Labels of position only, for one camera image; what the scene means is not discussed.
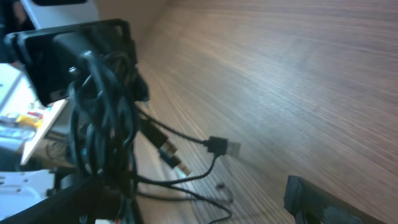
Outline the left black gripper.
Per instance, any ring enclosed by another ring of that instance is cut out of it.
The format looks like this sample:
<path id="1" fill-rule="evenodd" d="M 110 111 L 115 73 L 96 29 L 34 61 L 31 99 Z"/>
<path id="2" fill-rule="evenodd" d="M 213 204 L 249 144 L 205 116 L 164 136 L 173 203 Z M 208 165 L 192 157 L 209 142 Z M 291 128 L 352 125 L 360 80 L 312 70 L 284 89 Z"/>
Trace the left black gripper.
<path id="1" fill-rule="evenodd" d="M 22 64 L 44 106 L 66 98 L 69 84 L 89 74 L 85 52 L 107 66 L 119 55 L 127 65 L 137 62 L 130 26 L 122 19 L 14 32 L 4 37 L 4 44 L 8 57 Z"/>

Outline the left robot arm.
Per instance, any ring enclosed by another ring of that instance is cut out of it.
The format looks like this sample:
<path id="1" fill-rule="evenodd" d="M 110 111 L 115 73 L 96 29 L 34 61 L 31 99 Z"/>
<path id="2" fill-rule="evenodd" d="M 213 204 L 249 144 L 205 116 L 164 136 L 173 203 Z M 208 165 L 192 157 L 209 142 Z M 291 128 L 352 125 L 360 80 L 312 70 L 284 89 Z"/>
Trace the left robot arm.
<path id="1" fill-rule="evenodd" d="M 129 24 L 94 1 L 2 1 L 1 222 L 140 223 Z"/>

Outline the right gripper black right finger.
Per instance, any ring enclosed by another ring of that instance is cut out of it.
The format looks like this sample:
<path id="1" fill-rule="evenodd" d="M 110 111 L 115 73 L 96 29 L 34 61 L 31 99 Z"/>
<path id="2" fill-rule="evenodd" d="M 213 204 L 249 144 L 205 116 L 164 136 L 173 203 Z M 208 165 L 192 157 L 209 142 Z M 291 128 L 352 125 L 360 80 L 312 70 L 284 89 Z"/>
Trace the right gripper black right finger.
<path id="1" fill-rule="evenodd" d="M 296 224 L 385 224 L 296 175 L 288 176 L 284 208 Z"/>

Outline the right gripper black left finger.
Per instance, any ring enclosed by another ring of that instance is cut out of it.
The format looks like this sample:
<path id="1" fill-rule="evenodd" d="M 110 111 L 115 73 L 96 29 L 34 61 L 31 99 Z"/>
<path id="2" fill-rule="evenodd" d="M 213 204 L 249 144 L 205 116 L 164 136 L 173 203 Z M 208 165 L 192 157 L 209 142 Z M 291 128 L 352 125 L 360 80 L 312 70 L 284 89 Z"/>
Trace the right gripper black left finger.
<path id="1" fill-rule="evenodd" d="M 95 223 L 97 220 L 137 222 L 130 200 L 125 199 L 119 191 L 104 186 L 99 179 L 90 178 L 63 189 L 1 223 Z"/>

